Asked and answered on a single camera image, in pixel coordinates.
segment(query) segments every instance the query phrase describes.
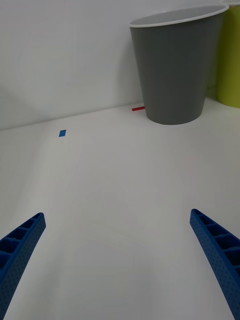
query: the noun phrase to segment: lime green container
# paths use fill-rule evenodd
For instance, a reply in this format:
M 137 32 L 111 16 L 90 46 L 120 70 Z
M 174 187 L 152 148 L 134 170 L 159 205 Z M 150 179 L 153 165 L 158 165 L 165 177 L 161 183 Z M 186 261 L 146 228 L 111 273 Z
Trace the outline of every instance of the lime green container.
M 240 2 L 227 2 L 217 50 L 216 97 L 240 108 Z

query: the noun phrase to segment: gray bucket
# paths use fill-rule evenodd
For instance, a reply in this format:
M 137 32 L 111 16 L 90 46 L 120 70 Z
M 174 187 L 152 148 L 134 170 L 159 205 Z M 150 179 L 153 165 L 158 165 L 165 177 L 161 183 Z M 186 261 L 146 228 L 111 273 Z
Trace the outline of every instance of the gray bucket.
M 204 106 L 226 4 L 195 6 L 130 23 L 147 117 L 178 125 Z

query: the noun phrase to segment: perforated plastic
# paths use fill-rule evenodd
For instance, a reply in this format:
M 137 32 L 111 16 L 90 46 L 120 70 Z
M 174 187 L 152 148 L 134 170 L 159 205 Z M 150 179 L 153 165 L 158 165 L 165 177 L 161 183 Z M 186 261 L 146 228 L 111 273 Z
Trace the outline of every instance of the perforated plastic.
M 0 240 L 0 320 L 45 228 L 44 214 L 38 213 Z
M 190 225 L 212 267 L 235 320 L 240 320 L 240 240 L 200 211 Z

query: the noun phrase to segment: red tape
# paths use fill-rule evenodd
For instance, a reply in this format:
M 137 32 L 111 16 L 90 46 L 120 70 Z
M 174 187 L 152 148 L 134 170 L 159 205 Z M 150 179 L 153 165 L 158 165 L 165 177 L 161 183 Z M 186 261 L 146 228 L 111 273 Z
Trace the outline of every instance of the red tape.
M 137 108 L 132 108 L 131 110 L 132 110 L 132 111 L 138 111 L 138 110 L 143 110 L 143 109 L 145 109 L 144 106 L 139 106 L 139 107 L 137 107 Z

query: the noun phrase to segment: white wall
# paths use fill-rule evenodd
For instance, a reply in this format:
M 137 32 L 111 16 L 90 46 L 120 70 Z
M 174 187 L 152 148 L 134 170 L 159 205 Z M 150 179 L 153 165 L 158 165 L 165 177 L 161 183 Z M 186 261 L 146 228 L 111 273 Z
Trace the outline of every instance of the white wall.
M 1 0 L 0 129 L 142 101 L 128 23 L 193 1 Z

